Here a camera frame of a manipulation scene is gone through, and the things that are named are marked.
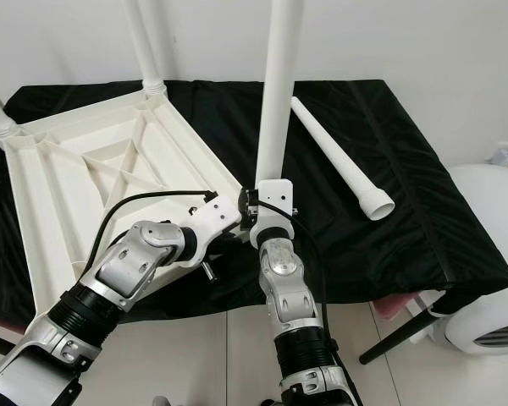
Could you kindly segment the black tablecloth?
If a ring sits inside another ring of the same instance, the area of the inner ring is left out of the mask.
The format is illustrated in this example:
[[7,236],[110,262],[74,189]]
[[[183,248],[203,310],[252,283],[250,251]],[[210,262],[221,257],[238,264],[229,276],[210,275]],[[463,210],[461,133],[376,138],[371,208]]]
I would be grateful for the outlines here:
[[[255,167],[262,82],[168,81],[170,101],[231,171]],[[298,220],[320,254],[308,271],[321,299],[328,275],[331,303],[362,303],[425,290],[479,297],[508,288],[508,263],[464,200],[421,130],[381,79],[297,81],[294,94],[395,202],[370,221],[303,125],[292,115],[284,176]],[[14,209],[5,152],[0,151],[0,321],[25,327],[34,317],[25,248]],[[222,249],[210,283],[188,274],[139,301],[123,322],[183,320],[265,305],[257,254],[248,243]]]

